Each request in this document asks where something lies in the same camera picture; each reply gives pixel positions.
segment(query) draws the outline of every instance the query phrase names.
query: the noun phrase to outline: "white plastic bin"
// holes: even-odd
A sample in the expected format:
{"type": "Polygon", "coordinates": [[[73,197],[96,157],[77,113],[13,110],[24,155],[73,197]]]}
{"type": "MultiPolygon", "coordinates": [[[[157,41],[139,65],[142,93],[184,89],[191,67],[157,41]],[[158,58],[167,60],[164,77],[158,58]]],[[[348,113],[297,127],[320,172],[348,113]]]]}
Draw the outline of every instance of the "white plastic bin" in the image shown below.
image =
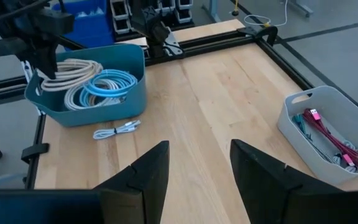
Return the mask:
{"type": "Polygon", "coordinates": [[[348,172],[344,168],[324,160],[296,124],[292,122],[292,116],[303,113],[306,108],[317,109],[330,126],[358,147],[358,107],[335,88],[320,86],[288,96],[277,123],[279,130],[317,178],[337,185],[357,177],[358,171],[356,173],[348,172]],[[295,98],[309,94],[311,96],[308,99],[293,103],[295,98]]]}

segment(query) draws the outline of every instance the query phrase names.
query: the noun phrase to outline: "blue cable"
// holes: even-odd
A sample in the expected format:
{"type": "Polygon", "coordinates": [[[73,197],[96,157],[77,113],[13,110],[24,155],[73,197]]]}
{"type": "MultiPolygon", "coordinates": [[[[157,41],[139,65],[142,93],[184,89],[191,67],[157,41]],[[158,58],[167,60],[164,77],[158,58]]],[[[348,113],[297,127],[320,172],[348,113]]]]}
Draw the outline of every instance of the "blue cable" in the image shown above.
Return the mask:
{"type": "Polygon", "coordinates": [[[99,75],[96,75],[84,84],[80,93],[80,104],[82,106],[90,106],[88,103],[90,95],[103,98],[120,98],[126,96],[128,91],[136,84],[136,77],[130,73],[115,69],[103,70],[99,75]],[[116,89],[100,88],[100,82],[106,80],[114,82],[116,89]]]}

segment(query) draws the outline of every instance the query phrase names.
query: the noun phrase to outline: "red cable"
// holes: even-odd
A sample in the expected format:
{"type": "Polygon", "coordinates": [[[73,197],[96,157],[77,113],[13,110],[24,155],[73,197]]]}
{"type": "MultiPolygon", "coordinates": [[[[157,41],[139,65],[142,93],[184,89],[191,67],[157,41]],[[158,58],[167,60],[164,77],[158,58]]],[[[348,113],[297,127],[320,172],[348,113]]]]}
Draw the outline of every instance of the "red cable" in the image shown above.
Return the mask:
{"type": "Polygon", "coordinates": [[[358,152],[345,146],[340,140],[335,138],[328,129],[324,126],[321,119],[315,120],[313,114],[310,111],[311,109],[307,108],[303,112],[303,118],[314,128],[320,131],[325,135],[342,153],[342,155],[347,154],[352,159],[353,163],[358,167],[358,152]]]}

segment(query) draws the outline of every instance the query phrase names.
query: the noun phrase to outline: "wooden tabletop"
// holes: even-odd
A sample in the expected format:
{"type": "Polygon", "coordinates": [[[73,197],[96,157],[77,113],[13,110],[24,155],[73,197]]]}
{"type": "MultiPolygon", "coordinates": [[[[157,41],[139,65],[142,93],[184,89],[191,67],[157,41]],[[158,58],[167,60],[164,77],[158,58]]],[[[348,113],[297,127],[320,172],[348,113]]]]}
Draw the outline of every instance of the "wooden tabletop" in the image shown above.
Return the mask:
{"type": "MultiPolygon", "coordinates": [[[[227,32],[237,21],[176,31],[178,41],[227,32]]],[[[47,117],[36,189],[90,189],[162,140],[170,174],[162,223],[249,223],[229,160],[241,139],[312,175],[277,129],[284,97],[301,91],[257,45],[147,67],[147,108],[138,130],[95,141],[93,132],[127,120],[64,128],[47,117]]],[[[343,189],[358,189],[358,179],[343,189]]]]}

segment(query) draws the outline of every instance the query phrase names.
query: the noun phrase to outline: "concrete floor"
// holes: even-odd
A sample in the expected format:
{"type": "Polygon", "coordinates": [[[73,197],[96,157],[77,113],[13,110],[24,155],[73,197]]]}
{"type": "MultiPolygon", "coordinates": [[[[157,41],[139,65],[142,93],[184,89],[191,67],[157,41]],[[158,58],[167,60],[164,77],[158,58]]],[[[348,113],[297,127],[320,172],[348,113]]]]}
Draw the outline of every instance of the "concrete floor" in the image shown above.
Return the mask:
{"type": "MultiPolygon", "coordinates": [[[[271,18],[272,24],[284,21],[284,3],[280,0],[240,0],[248,11],[271,18]]],[[[283,39],[317,31],[348,26],[358,23],[358,1],[302,0],[314,14],[305,18],[298,11],[288,9],[287,25],[279,27],[279,36],[283,39]]],[[[208,0],[195,0],[192,9],[193,20],[197,26],[212,23],[201,5],[208,5],[208,0]]],[[[230,0],[218,1],[218,15],[222,21],[235,17],[231,15],[234,5],[230,0]]],[[[240,12],[242,20],[246,16],[240,12]]],[[[276,45],[280,52],[312,84],[324,85],[316,76],[319,71],[325,77],[342,88],[358,102],[358,27],[317,35],[288,43],[303,58],[295,57],[283,45],[276,45]],[[313,66],[305,66],[305,60],[313,66]]],[[[22,75],[21,66],[15,57],[0,58],[0,79],[22,75]]],[[[32,144],[37,124],[37,112],[26,101],[0,105],[0,149],[4,152],[0,160],[0,175],[27,172],[27,165],[20,160],[21,150],[32,144]]],[[[5,187],[23,188],[21,180],[16,180],[5,187]]]]}

